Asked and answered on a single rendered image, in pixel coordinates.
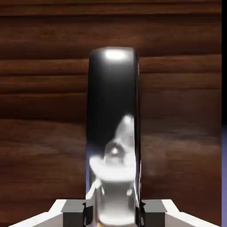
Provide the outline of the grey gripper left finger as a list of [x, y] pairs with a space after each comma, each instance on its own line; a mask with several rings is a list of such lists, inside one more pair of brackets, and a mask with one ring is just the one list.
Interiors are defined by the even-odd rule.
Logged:
[[49, 211], [9, 227], [86, 227], [85, 200], [57, 199]]

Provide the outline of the dark wood cabinet door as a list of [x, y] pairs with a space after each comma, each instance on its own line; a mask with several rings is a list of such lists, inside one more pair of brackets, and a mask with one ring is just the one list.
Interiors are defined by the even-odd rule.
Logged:
[[0, 227], [85, 195], [88, 58], [140, 56], [142, 197], [221, 224], [222, 0], [0, 0]]

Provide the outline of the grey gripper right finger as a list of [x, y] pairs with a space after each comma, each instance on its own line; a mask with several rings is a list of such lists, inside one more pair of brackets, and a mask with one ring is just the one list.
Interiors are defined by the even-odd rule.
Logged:
[[142, 200], [141, 227], [220, 227], [180, 212], [172, 200]]

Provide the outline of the shiny dark curved metal handle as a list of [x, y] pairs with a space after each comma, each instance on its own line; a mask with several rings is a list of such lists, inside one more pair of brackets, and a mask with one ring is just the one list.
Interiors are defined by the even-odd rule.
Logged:
[[139, 57], [131, 47], [90, 53], [86, 205], [93, 227], [141, 227]]

